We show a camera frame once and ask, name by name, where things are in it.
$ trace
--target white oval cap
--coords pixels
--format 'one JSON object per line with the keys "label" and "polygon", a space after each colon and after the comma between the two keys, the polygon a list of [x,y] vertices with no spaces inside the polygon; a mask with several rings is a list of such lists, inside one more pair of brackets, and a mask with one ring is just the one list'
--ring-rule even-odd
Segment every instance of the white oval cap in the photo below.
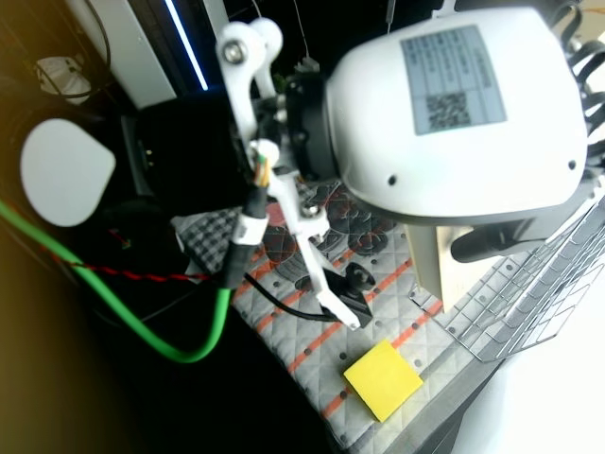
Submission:
{"label": "white oval cap", "polygon": [[115,157],[88,132],[63,119],[36,126],[21,155],[21,179],[36,212],[71,227],[97,208],[115,169]]}

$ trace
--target quilted mat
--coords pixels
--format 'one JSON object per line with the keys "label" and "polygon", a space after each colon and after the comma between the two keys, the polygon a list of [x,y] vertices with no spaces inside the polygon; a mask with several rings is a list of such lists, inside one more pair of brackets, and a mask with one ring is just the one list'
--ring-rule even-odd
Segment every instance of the quilted mat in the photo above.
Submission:
{"label": "quilted mat", "polygon": [[[325,207],[331,229],[318,249],[344,272],[355,261],[368,269],[376,286],[366,294],[373,320],[350,331],[341,323],[319,323],[285,314],[248,283],[237,290],[233,305],[262,338],[327,422],[343,450],[382,454],[402,435],[408,441],[397,452],[414,452],[436,424],[456,408],[455,402],[484,378],[467,374],[462,389],[454,382],[474,357],[432,320],[441,310],[436,302],[422,311],[407,295],[415,287],[404,228],[360,209],[338,183],[316,189],[301,187],[305,199]],[[277,203],[268,206],[269,226],[249,273],[284,304],[320,313],[309,291],[307,273],[296,241],[285,227]],[[218,271],[234,220],[232,211],[175,219],[186,250],[208,272]],[[377,423],[369,409],[347,386],[343,372],[376,343],[388,340],[420,374],[424,384],[385,423]],[[440,398],[443,405],[431,406]],[[422,412],[431,424],[416,425]]]}

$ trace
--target wire basket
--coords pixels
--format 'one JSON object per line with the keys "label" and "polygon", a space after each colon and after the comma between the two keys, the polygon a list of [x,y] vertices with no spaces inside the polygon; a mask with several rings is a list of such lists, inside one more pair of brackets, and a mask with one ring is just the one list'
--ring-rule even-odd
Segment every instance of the wire basket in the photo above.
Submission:
{"label": "wire basket", "polygon": [[[605,266],[603,205],[550,243],[498,262],[433,320],[483,362],[554,338]],[[408,296],[425,310],[436,301],[418,286]]]}

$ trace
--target light strip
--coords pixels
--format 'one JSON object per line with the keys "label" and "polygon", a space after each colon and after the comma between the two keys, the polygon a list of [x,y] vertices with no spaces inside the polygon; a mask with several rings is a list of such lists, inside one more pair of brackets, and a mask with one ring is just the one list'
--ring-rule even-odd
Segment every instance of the light strip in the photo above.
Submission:
{"label": "light strip", "polygon": [[196,54],[193,53],[193,49],[191,48],[191,44],[189,43],[189,39],[187,38],[187,34],[185,33],[185,29],[182,27],[181,17],[179,17],[179,13],[177,9],[174,8],[174,4],[172,0],[164,0],[166,6],[168,7],[168,11],[170,11],[170,17],[172,17],[172,22],[174,22],[174,26],[177,28],[179,32],[179,36],[181,37],[182,45],[185,47],[187,51],[187,56],[191,61],[191,65],[193,66],[196,75],[198,76],[199,83],[201,84],[201,88],[208,90],[208,84],[206,83],[206,79],[204,75],[201,74],[201,68],[199,67],[198,59],[196,59]]}

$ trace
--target yellow square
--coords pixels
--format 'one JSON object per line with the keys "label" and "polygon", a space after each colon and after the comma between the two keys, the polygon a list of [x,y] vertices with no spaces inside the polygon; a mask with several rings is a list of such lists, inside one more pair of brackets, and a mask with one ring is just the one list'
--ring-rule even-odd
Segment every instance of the yellow square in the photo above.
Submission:
{"label": "yellow square", "polygon": [[423,385],[387,340],[374,345],[344,376],[381,423]]}

